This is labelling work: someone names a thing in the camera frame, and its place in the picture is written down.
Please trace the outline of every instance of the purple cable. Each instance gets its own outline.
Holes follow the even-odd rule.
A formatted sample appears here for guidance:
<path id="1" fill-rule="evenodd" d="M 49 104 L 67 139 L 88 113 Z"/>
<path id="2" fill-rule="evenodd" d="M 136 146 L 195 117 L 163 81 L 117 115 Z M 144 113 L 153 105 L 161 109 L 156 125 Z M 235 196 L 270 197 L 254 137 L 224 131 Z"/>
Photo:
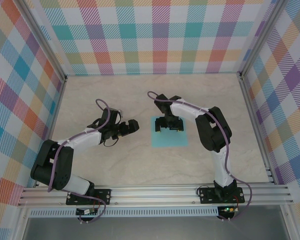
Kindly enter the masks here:
<path id="1" fill-rule="evenodd" d="M 78 134 L 76 134 L 76 135 L 70 137 L 68 140 L 64 141 L 64 142 L 59 146 L 59 148 L 57 149 L 57 151 L 56 151 L 56 153 L 55 153 L 54 161 L 53 161 L 53 164 L 52 164 L 52 172 L 51 172 L 51 178 L 50 178 L 50 182 L 49 182 L 49 186 L 48 186 L 48 193 L 50 193 L 51 190 L 52 190 L 52 184 L 53 184 L 54 178 L 55 178 L 56 164 L 57 164 L 58 156 L 59 156 L 59 153 L 60 153 L 60 150 L 62 149 L 62 147 L 63 147 L 64 145 L 66 145 L 66 143 L 67 143 L 68 141 L 74 140 L 75 138 L 77 138 L 77 137 L 79 137 L 79 136 L 81 136 L 81 135 L 89 134 L 89 133 L 93 133 L 93 132 L 98 131 L 99 129 L 103 128 L 103 127 L 109 122 L 109 119 L 110 119 L 110 108 L 109 108 L 108 104 L 107 104 L 105 101 L 103 101 L 102 99 L 96 99 L 96 100 L 95 100 L 96 105 L 97 105 L 102 111 L 103 111 L 104 109 L 99 105 L 98 101 L 104 103 L 105 108 L 106 108 L 107 111 L 108 111 L 108 115 L 107 115 L 107 118 L 106 118 L 104 124 L 102 124 L 101 126 L 97 127 L 96 129 L 93 129 L 93 130 L 90 130 L 90 131 L 87 131 L 87 132 L 85 132 L 85 131 L 80 132 L 80 133 L 78 133 Z M 99 219 L 99 218 L 105 213 L 105 211 L 106 211 L 106 203 L 105 203 L 102 199 L 97 198 L 97 197 L 93 197 L 93 196 L 81 195 L 81 194 L 77 194 L 77 193 L 74 193 L 74 192 L 72 192 L 72 194 L 73 194 L 73 195 L 76 195 L 76 196 L 79 196 L 79 197 L 86 198 L 86 199 L 94 199 L 94 200 L 97 200 L 97 201 L 101 202 L 101 203 L 104 205 L 103 211 L 102 211 L 98 216 L 96 216 L 94 219 L 92 219 L 92 220 L 90 221 L 90 223 L 92 223 L 92 222 L 94 222 L 95 220 Z"/>
<path id="2" fill-rule="evenodd" d="M 242 216 L 243 213 L 246 211 L 246 209 L 249 208 L 249 205 L 251 204 L 251 201 L 252 201 L 252 195 L 253 195 L 253 194 L 252 194 L 252 188 L 251 188 L 251 186 L 249 185 L 249 183 L 247 183 L 247 182 L 245 182 L 245 181 L 242 181 L 242 180 L 236 178 L 236 177 L 233 176 L 233 175 L 231 174 L 231 172 L 228 170 L 227 164 L 228 164 L 229 151 L 230 151 L 230 148 L 229 148 L 229 141 L 228 141 L 228 138 L 227 138 L 227 135 L 226 135 L 225 131 L 223 130 L 221 124 L 218 122 L 218 120 L 215 118 L 215 116 L 213 116 L 210 112 L 208 112 L 208 111 L 206 111 L 206 110 L 204 110 L 204 109 L 202 109 L 202 108 L 200 108 L 200 107 L 197 107 L 197 106 L 195 106 L 195 105 L 192 105 L 192 104 L 190 104 L 190 103 L 183 102 L 183 101 L 175 101 L 175 100 L 161 100 L 161 99 L 156 99 L 156 98 L 150 96 L 150 94 L 154 94 L 154 95 L 156 95 L 156 96 L 159 96 L 159 95 L 158 95 L 157 93 L 155 93 L 154 91 L 148 91 L 148 92 L 147 92 L 147 95 L 148 95 L 148 97 L 151 98 L 152 100 L 155 100 L 155 101 L 157 101 L 157 102 L 176 103 L 176 104 L 186 105 L 186 106 L 191 107 L 191 108 L 193 108 L 193 109 L 196 109 L 196 110 L 199 110 L 199 111 L 201 111 L 201 112 L 204 112 L 205 114 L 208 114 L 208 115 L 215 121 L 215 124 L 219 127 L 219 129 L 220 129 L 220 131 L 221 131 L 221 133 L 222 133 L 222 136 L 224 137 L 224 141 L 225 141 L 226 153 L 225 153 L 224 168 L 225 168 L 226 173 L 227 173 L 230 177 L 232 177 L 234 180 L 238 181 L 239 183 L 242 183 L 242 184 L 247 185 L 247 187 L 248 187 L 249 190 L 250 190 L 250 197 L 249 197 L 248 203 L 246 204 L 246 207 L 244 208 L 244 210 L 243 210 L 240 214 L 234 216 L 232 219 L 234 220 L 234 219 L 237 219 L 237 218 L 239 218 L 240 216 Z"/>

